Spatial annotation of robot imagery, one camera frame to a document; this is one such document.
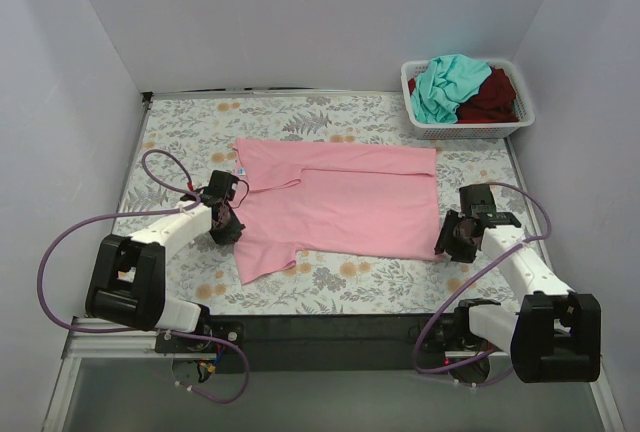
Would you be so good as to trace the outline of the pink t shirt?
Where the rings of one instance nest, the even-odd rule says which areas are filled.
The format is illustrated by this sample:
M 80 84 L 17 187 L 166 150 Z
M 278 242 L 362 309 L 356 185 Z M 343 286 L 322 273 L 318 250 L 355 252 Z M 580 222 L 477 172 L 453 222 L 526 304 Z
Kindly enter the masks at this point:
M 432 148 L 237 139 L 249 193 L 234 247 L 242 283 L 310 250 L 433 261 L 440 230 Z

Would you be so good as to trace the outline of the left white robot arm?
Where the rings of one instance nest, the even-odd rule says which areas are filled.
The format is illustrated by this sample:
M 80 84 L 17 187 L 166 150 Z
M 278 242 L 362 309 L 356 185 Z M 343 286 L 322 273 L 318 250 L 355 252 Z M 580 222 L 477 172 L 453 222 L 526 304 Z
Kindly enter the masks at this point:
M 176 214 L 129 236 L 103 239 L 85 300 L 87 314 L 141 331 L 177 331 L 188 350 L 205 350 L 213 338 L 204 321 L 208 309 L 169 295 L 166 265 L 201 235 L 218 246 L 241 238 L 245 226 L 232 207 L 240 183 L 228 172 L 214 171 L 207 186 L 181 198 Z

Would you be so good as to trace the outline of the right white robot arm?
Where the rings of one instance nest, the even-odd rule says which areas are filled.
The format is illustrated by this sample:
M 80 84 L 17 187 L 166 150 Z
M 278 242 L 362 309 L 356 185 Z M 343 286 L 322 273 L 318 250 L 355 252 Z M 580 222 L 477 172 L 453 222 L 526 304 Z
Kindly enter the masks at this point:
M 578 293 L 546 265 L 511 212 L 498 209 L 491 187 L 460 188 L 460 208 L 447 212 L 435 251 L 471 263 L 483 253 L 497 269 L 520 309 L 507 311 L 489 299 L 462 300 L 452 335 L 464 349 L 484 341 L 508 353 L 525 383 L 594 382 L 600 375 L 601 306 Z

